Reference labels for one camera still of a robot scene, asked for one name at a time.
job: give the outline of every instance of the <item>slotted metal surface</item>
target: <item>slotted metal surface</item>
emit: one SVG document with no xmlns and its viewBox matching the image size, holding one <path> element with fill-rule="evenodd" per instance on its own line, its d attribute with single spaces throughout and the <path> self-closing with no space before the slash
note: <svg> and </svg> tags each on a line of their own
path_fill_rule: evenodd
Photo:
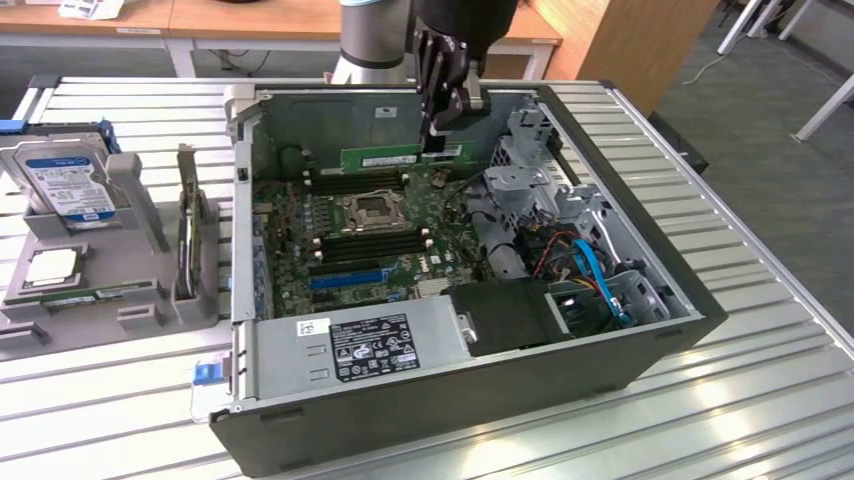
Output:
<svg viewBox="0 0 854 480">
<path fill-rule="evenodd" d="M 49 122 L 111 119 L 123 147 L 140 152 L 155 201 L 177 194 L 176 144 L 203 148 L 199 176 L 221 201 L 227 316 L 233 156 L 216 107 L 223 88 L 216 79 L 65 78 L 36 113 Z M 277 478 L 846 476 L 854 469 L 847 334 L 619 93 L 592 82 L 554 88 L 730 319 L 620 392 Z M 572 153 L 563 153 L 590 180 Z M 5 285 L 25 232 L 24 202 L 8 181 L 0 189 Z M 208 427 L 188 413 L 192 364 L 228 343 L 223 322 L 201 332 L 0 363 L 0 478 L 240 477 Z"/>
</svg>

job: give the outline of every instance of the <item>motherboard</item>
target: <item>motherboard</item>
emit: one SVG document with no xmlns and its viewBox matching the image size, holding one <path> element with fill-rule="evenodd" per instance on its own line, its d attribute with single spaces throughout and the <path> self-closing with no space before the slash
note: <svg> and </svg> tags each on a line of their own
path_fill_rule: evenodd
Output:
<svg viewBox="0 0 854 480">
<path fill-rule="evenodd" d="M 272 308 L 269 317 L 423 298 L 491 278 L 472 214 L 447 201 L 483 167 L 359 169 L 354 155 L 342 155 L 354 173 L 305 170 L 301 181 L 255 185 L 256 278 L 272 287 L 256 289 L 272 291 L 256 307 Z"/>
</svg>

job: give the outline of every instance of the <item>gray carpet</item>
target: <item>gray carpet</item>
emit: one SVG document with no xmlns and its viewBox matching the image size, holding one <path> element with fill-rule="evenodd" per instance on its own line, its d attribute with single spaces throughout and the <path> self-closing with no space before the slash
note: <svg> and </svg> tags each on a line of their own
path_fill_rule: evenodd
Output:
<svg viewBox="0 0 854 480">
<path fill-rule="evenodd" d="M 744 39 L 700 81 L 680 83 L 716 58 L 726 33 L 716 18 L 686 59 L 658 112 L 706 156 L 708 183 L 838 320 L 854 331 L 854 110 L 843 108 L 807 144 L 795 132 L 837 86 L 778 48 L 775 40 Z M 235 60 L 248 70 L 263 58 Z M 334 53 L 273 52 L 264 77 L 317 77 L 331 71 Z M 219 70 L 208 52 L 196 53 L 201 76 Z M 0 48 L 0 116 L 9 116 L 36 73 L 73 76 L 172 76 L 168 55 L 155 50 Z"/>
</svg>

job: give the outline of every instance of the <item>power supply label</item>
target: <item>power supply label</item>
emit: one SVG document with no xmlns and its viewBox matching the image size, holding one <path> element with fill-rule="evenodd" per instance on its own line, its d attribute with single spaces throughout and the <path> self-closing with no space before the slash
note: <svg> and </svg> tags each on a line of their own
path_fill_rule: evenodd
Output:
<svg viewBox="0 0 854 480">
<path fill-rule="evenodd" d="M 342 382 L 419 368 L 406 315 L 329 325 L 335 376 Z"/>
<path fill-rule="evenodd" d="M 85 157 L 27 160 L 36 187 L 57 215 L 80 222 L 104 220 L 116 207 L 104 185 L 92 179 L 95 166 Z"/>
</svg>

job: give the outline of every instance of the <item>blue latch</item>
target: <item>blue latch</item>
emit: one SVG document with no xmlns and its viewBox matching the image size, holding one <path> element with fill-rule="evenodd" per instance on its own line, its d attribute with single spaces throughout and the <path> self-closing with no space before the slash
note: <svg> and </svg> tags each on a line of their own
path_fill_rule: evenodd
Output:
<svg viewBox="0 0 854 480">
<path fill-rule="evenodd" d="M 212 385 L 225 380 L 223 375 L 223 362 L 201 363 L 196 365 L 192 377 L 193 385 Z"/>
<path fill-rule="evenodd" d="M 25 129 L 24 120 L 0 120 L 0 134 L 21 134 Z"/>
</svg>

